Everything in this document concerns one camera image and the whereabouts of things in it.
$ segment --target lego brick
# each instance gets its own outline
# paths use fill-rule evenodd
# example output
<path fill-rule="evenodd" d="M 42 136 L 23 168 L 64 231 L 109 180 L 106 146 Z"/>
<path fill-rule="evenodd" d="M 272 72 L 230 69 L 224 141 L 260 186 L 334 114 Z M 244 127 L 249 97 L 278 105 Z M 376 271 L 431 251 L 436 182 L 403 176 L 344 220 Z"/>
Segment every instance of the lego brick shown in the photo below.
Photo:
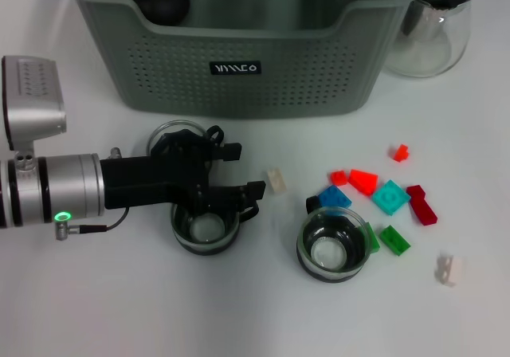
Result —
<path fill-rule="evenodd" d="M 455 256 L 442 256 L 437 260 L 438 280 L 449 287 L 461 281 L 463 260 Z"/>
<path fill-rule="evenodd" d="M 284 193 L 287 190 L 287 186 L 284 182 L 284 177 L 281 174 L 279 168 L 275 168 L 274 170 L 268 170 L 268 178 L 271 187 L 273 188 L 273 192 L 275 194 Z"/>
<path fill-rule="evenodd" d="M 410 244 L 392 226 L 388 226 L 379 234 L 379 239 L 387 245 L 391 251 L 400 256 L 410 248 Z"/>
<path fill-rule="evenodd" d="M 424 199 L 425 198 L 425 191 L 422 189 L 422 186 L 420 186 L 419 184 L 416 186 L 407 187 L 406 193 L 411 197 L 411 199 L 413 199 L 413 198 Z"/>
<path fill-rule="evenodd" d="M 367 223 L 367 230 L 370 234 L 370 239 L 372 240 L 372 250 L 371 253 L 377 253 L 381 249 L 381 245 L 377 241 L 377 237 L 375 236 L 374 230 L 372 229 L 372 226 L 370 223 Z"/>
<path fill-rule="evenodd" d="M 430 226 L 437 223 L 437 216 L 427 204 L 425 199 L 411 198 L 410 204 L 416 214 L 416 217 L 424 226 Z"/>
<path fill-rule="evenodd" d="M 335 171 L 330 175 L 331 184 L 335 186 L 345 186 L 347 184 L 347 175 L 345 171 Z"/>
<path fill-rule="evenodd" d="M 337 186 L 328 187 L 318 196 L 322 207 L 349 208 L 352 204 L 351 200 Z"/>
<path fill-rule="evenodd" d="M 320 202 L 318 196 L 314 195 L 306 199 L 306 212 L 308 214 L 311 214 L 313 211 L 318 210 L 320 207 L 322 207 L 322 203 Z"/>
<path fill-rule="evenodd" d="M 393 160 L 397 162 L 401 162 L 403 160 L 406 160 L 409 158 L 409 152 L 407 152 L 408 146 L 401 144 L 398 148 L 397 152 L 395 152 L 395 155 L 393 156 Z"/>
<path fill-rule="evenodd" d="M 374 203 L 390 216 L 410 199 L 411 197 L 392 180 L 379 188 L 372 196 Z"/>
<path fill-rule="evenodd" d="M 365 171 L 352 170 L 349 174 L 349 183 L 359 192 L 370 196 L 377 187 L 377 179 L 375 174 L 369 174 Z"/>

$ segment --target white surface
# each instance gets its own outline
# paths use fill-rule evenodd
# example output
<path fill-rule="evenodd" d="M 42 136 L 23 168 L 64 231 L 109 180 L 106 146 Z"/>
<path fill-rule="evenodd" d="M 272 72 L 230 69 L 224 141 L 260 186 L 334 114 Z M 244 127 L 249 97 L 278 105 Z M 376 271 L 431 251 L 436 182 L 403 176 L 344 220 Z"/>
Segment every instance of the white surface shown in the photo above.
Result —
<path fill-rule="evenodd" d="M 463 262 L 460 257 L 450 256 L 446 258 L 445 270 L 443 271 L 443 284 L 454 287 L 462 278 Z"/>
<path fill-rule="evenodd" d="M 0 6 L 2 54 L 58 63 L 69 131 L 37 143 L 39 155 L 104 158 L 114 146 L 142 155 L 149 133 L 174 118 L 120 101 L 72 0 Z M 0 355 L 507 355 L 509 10 L 510 0 L 476 0 L 473 38 L 455 68 L 428 80 L 384 73 L 367 105 L 347 116 L 196 119 L 243 144 L 241 161 L 216 172 L 224 181 L 279 167 L 289 189 L 281 196 L 268 189 L 261 214 L 228 252 L 204 258 L 182 249 L 168 206 L 132 209 L 111 233 L 62 243 L 51 226 L 0 232 Z M 400 143 L 410 157 L 396 163 L 387 152 Z M 9 155 L 2 143 L 1 158 Z M 412 247 L 395 257 L 382 245 L 356 278 L 324 284 L 300 268 L 295 241 L 304 200 L 342 168 L 421 184 L 439 222 L 420 226 L 407 207 L 388 217 L 342 187 L 375 231 L 391 224 Z M 469 263 L 455 289 L 434 278 L 441 251 Z"/>

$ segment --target cable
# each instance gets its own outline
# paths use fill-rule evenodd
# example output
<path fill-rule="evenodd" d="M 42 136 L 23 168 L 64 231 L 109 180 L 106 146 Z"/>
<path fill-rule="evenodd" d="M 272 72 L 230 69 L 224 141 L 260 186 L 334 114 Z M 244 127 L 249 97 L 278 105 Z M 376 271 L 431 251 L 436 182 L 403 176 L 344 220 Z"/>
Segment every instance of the cable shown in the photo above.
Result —
<path fill-rule="evenodd" d="M 122 214 L 122 216 L 120 217 L 119 220 L 117 220 L 115 222 L 115 224 L 112 224 L 111 226 L 108 226 L 106 227 L 106 230 L 109 231 L 109 230 L 113 230 L 114 228 L 120 226 L 120 224 L 124 221 L 124 219 L 127 217 L 127 215 L 129 214 L 129 207 L 126 207 L 126 210 L 124 211 L 124 213 Z"/>
<path fill-rule="evenodd" d="M 114 228 L 120 226 L 120 224 L 124 221 L 124 219 L 129 214 L 129 207 L 126 207 L 126 210 L 122 214 L 119 220 L 117 220 L 114 224 L 111 226 L 105 226 L 103 225 L 81 225 L 78 228 L 80 229 L 80 233 L 101 233 L 101 232 L 107 232 L 109 230 L 113 230 Z"/>

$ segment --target metal cylinder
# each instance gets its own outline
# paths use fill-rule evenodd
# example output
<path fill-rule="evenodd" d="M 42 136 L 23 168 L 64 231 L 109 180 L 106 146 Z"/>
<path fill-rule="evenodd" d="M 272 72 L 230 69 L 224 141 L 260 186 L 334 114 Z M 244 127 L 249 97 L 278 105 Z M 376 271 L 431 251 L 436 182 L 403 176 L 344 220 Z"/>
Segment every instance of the metal cylinder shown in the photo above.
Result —
<path fill-rule="evenodd" d="M 104 182 L 97 154 L 0 163 L 0 228 L 100 216 Z"/>
<path fill-rule="evenodd" d="M 66 155 L 46 159 L 53 215 L 90 218 L 104 212 L 104 183 L 97 154 Z"/>

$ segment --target black ball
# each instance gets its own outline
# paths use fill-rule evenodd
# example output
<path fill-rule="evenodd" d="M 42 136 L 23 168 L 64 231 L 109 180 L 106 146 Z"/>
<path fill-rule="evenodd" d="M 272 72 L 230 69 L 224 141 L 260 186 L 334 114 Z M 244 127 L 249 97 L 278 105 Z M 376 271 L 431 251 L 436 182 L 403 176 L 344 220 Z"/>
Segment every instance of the black ball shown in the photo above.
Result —
<path fill-rule="evenodd" d="M 156 25 L 178 26 L 190 11 L 190 0 L 133 0 L 147 20 Z"/>

